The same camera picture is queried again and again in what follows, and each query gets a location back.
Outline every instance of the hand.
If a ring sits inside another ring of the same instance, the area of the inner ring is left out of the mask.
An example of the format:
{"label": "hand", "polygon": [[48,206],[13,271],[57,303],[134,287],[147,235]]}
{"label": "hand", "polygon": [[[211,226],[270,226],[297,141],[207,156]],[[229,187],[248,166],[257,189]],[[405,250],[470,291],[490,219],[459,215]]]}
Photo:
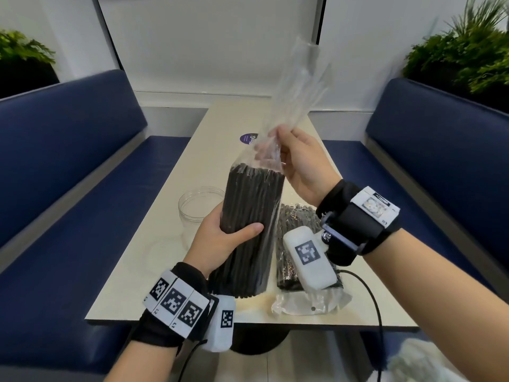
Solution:
{"label": "hand", "polygon": [[227,234],[220,229],[222,202],[203,219],[189,248],[184,263],[200,270],[205,278],[226,261],[233,250],[263,231],[263,224],[254,223],[238,232]]}
{"label": "hand", "polygon": [[298,128],[290,131],[286,125],[278,126],[276,133],[284,175],[304,201],[317,207],[341,180],[341,175],[311,135]]}

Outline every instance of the table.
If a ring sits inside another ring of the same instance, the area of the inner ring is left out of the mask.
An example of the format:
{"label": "table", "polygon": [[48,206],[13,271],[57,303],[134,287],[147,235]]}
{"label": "table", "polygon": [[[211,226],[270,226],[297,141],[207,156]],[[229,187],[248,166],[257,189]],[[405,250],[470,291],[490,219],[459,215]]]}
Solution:
{"label": "table", "polygon": [[[90,308],[87,321],[108,324],[139,319],[144,310],[142,300],[159,275],[185,255],[180,240],[182,224],[177,205],[179,198],[200,186],[216,186],[224,190],[232,163],[248,147],[240,141],[240,137],[257,133],[268,109],[269,100],[265,99],[239,99],[212,104]],[[307,116],[299,127],[319,140]],[[304,203],[287,181],[282,203]],[[265,293],[237,300],[235,324],[271,323],[284,324],[289,328],[378,327],[375,306],[367,290],[358,279],[347,274],[342,275],[343,283],[345,290],[353,296],[347,307],[325,315],[274,315],[271,306],[275,294],[279,292],[275,268],[274,256]],[[358,274],[371,288],[385,329],[417,329],[415,322],[362,258],[356,258],[348,270]]]}

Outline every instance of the artificial plant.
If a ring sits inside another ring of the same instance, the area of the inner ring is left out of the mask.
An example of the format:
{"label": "artificial plant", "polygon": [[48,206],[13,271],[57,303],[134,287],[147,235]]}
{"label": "artificial plant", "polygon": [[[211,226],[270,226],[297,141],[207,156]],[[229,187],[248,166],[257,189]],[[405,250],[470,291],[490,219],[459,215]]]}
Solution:
{"label": "artificial plant", "polygon": [[0,30],[0,61],[17,58],[54,64],[54,51],[19,31]]}
{"label": "artificial plant", "polygon": [[412,47],[403,75],[417,79],[418,74],[437,67],[447,68],[449,82],[471,94],[509,85],[509,33],[497,27],[507,16],[508,2],[467,0],[463,14],[452,19],[449,32]]}

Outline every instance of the plant pot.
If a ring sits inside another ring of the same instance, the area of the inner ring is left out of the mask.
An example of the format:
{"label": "plant pot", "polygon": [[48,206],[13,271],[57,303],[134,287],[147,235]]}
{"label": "plant pot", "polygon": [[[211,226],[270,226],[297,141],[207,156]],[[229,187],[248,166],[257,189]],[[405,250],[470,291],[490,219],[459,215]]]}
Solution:
{"label": "plant pot", "polygon": [[51,64],[31,58],[0,60],[0,99],[58,82]]}
{"label": "plant pot", "polygon": [[458,71],[459,68],[451,64],[432,63],[425,71],[414,72],[408,78],[509,114],[508,85],[493,84],[481,93],[473,94],[466,84],[454,83]]}

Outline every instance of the blue bench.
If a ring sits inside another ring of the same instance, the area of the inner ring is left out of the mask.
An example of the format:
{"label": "blue bench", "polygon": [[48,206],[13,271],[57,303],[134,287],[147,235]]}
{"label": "blue bench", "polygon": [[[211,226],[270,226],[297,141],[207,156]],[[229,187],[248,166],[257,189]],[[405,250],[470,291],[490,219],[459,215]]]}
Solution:
{"label": "blue bench", "polygon": [[[0,246],[146,125],[118,70],[0,101]],[[0,274],[0,364],[109,371],[130,326],[85,315],[187,142],[146,139]]]}
{"label": "blue bench", "polygon": [[[509,270],[509,115],[412,82],[393,79],[366,133],[477,241]],[[324,141],[340,172],[369,185],[402,208],[403,227],[493,290],[479,271],[359,142]],[[375,367],[385,364],[376,333],[362,333]],[[386,333],[385,353],[399,350],[403,333]]]}

